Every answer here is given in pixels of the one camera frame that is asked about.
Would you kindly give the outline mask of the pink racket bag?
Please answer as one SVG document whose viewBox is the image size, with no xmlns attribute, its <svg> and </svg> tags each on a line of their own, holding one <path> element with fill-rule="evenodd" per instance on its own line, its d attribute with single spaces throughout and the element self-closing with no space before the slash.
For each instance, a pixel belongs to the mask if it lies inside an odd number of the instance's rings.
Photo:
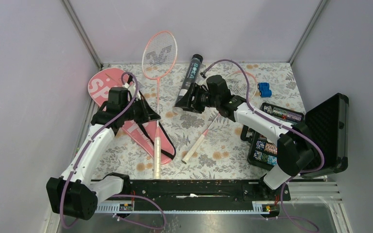
<svg viewBox="0 0 373 233">
<path fill-rule="evenodd" d="M 112 67 L 98 72 L 90 79 L 88 83 L 88 92 L 98 106 L 101 106 L 103 102 L 107 101 L 108 92 L 112 87 L 121 87 L 123 83 L 128 81 L 127 75 L 123 80 L 121 79 L 123 73 L 124 71 L 122 69 Z M 155 121 L 142 125 L 138 125 L 134 121 L 127 121 L 123 125 L 122 130 L 151 157 L 154 157 Z M 159 125 L 158 131 L 161 140 L 161 164 L 165 165 L 175 158 L 176 149 L 161 124 Z"/>
</svg>

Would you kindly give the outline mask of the black shuttlecock tube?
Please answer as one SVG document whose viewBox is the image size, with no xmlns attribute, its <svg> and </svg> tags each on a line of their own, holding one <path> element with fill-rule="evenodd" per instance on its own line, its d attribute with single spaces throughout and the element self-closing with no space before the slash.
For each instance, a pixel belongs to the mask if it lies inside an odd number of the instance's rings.
<svg viewBox="0 0 373 233">
<path fill-rule="evenodd" d="M 185 94 L 190 86 L 192 86 L 196 82 L 197 74 L 200 71 L 202 61 L 203 57 L 200 54 L 194 54 L 192 56 L 176 101 Z M 183 112 L 175 110 L 174 107 L 173 111 L 177 114 L 181 114 Z"/>
</svg>

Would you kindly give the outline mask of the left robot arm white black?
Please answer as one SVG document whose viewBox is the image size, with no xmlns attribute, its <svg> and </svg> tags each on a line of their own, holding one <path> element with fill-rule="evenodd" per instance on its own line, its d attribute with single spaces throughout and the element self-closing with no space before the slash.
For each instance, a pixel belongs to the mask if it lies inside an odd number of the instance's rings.
<svg viewBox="0 0 373 233">
<path fill-rule="evenodd" d="M 67 169 L 46 184 L 51 209 L 62 216 L 89 220 L 97 206 L 114 195 L 131 194 L 128 175 L 110 173 L 91 183 L 95 168 L 119 129 L 129 121 L 143 124 L 160 119 L 137 87 L 113 87 L 90 122 L 88 135 Z"/>
</svg>

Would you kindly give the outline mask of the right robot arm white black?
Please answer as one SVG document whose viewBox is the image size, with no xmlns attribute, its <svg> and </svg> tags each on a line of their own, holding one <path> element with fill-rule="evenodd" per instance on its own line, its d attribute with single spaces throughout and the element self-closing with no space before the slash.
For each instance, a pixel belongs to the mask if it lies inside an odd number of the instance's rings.
<svg viewBox="0 0 373 233">
<path fill-rule="evenodd" d="M 216 108 L 221 116 L 255 130 L 276 145 L 277 164 L 263 177 L 264 183 L 259 187 L 263 199 L 273 199 L 278 187 L 301 173 L 316 155 L 309 138 L 310 130 L 304 123 L 292 125 L 259 109 L 251 109 L 248 100 L 231 93 L 220 75 L 207 78 L 206 85 L 183 85 L 175 107 L 200 114 L 207 107 Z"/>
</svg>

